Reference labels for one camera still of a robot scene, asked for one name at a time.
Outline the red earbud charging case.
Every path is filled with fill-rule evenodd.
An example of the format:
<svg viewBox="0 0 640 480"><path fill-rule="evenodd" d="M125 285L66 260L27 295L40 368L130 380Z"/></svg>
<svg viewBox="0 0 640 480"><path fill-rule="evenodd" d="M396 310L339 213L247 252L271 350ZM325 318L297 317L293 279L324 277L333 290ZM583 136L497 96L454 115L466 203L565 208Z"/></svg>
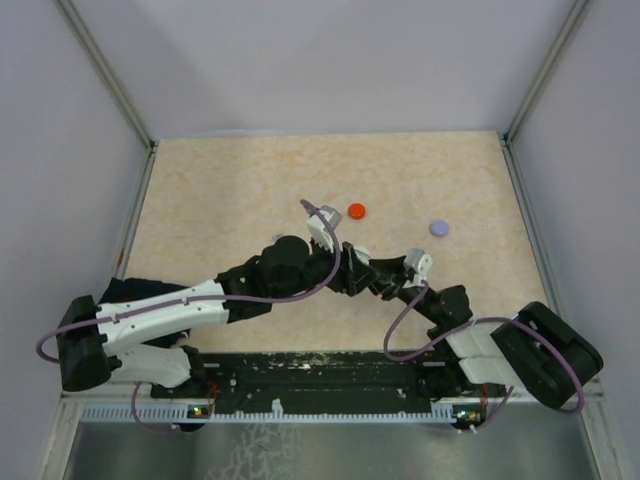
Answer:
<svg viewBox="0 0 640 480"><path fill-rule="evenodd" d="M367 214L366 207L361 203L352 203L347 210L347 213L351 219L361 220Z"/></svg>

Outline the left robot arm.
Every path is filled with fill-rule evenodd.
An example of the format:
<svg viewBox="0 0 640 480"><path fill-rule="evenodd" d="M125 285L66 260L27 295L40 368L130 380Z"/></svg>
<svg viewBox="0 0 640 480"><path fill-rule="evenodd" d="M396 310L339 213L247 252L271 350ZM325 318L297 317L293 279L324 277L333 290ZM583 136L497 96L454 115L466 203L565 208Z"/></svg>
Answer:
<svg viewBox="0 0 640 480"><path fill-rule="evenodd" d="M56 336L61 384L67 392L109 380L149 382L184 395L201 394L208 373L194 349L171 352L154 340L206 325L264 315L313 288L356 295L377 279L371 260L343 243L334 254L296 236L284 236L241 266L184 289L121 303L74 299Z"/></svg>

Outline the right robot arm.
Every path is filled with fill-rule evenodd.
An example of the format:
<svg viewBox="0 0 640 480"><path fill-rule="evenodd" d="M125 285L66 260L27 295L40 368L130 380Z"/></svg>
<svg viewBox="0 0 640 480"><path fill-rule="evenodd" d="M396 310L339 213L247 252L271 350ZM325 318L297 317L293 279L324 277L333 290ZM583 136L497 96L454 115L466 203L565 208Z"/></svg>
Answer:
<svg viewBox="0 0 640 480"><path fill-rule="evenodd" d="M448 387L461 396L481 384L523 388L542 405L577 414L586 404L584 387L604 367L597 349L545 304L533 301L513 317L476 318L462 285L434 291L427 276L432 259L417 250L405 257L372 260L371 290L384 300L398 298L405 308L392 322L395 331L410 311L435 324L430 341L407 354L385 356L413 360L445 344L458 363L446 372Z"/></svg>

